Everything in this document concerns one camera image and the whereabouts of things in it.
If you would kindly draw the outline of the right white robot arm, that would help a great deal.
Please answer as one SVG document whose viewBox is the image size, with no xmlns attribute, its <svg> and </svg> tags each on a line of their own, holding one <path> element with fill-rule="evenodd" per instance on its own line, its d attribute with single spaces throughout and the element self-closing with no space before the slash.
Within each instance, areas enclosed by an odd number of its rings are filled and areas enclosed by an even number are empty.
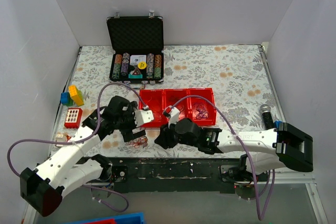
<svg viewBox="0 0 336 224">
<path fill-rule="evenodd" d="M 200 127 L 190 119 L 161 126 L 155 144 L 165 150 L 177 144 L 192 146 L 205 154 L 245 152 L 250 157 L 238 166 L 238 176 L 251 180 L 256 174 L 278 168 L 313 171 L 313 138 L 289 123 L 264 131 L 234 135 L 220 128 Z"/>
</svg>

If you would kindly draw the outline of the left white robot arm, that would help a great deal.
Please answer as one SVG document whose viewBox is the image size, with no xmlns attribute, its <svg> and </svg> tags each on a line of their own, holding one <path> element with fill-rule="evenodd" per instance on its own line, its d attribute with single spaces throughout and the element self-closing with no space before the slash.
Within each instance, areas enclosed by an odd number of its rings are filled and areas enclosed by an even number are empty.
<svg viewBox="0 0 336 224">
<path fill-rule="evenodd" d="M 133 130 L 153 121 L 147 105 L 138 109 L 137 102 L 114 96 L 107 106 L 98 107 L 78 128 L 74 137 L 53 156 L 31 170 L 20 174 L 20 194 L 41 216 L 53 213 L 70 192 L 92 180 L 107 182 L 112 176 L 112 163 L 101 154 L 85 163 L 78 161 L 113 131 L 122 133 L 124 141 L 144 135 Z"/>
</svg>

